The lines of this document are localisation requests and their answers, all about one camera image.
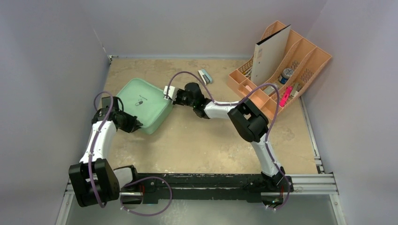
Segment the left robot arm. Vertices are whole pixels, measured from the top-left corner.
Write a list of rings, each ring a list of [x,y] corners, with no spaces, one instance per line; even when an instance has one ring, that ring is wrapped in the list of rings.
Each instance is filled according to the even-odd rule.
[[[119,97],[104,97],[91,120],[90,138],[79,163],[69,167],[69,179],[80,207],[105,207],[117,200],[120,191],[136,191],[140,179],[133,165],[112,169],[107,156],[117,131],[133,133],[142,127],[136,116],[124,111]]]

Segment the mint green storage case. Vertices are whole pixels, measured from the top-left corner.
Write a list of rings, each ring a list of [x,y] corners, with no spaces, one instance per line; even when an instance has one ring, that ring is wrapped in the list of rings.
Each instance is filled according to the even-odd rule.
[[[124,111],[142,123],[141,131],[153,134],[172,111],[172,103],[164,99],[163,90],[149,82],[133,78],[116,95]]]

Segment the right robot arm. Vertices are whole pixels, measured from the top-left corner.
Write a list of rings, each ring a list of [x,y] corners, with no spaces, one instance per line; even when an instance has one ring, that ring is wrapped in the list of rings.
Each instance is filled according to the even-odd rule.
[[[213,102],[204,97],[195,82],[188,83],[184,89],[165,86],[163,94],[174,105],[191,107],[200,118],[229,119],[240,137],[252,145],[266,189],[274,191],[281,186],[282,181],[289,181],[268,140],[272,125],[268,124],[268,118],[249,98],[243,98],[240,102]]]

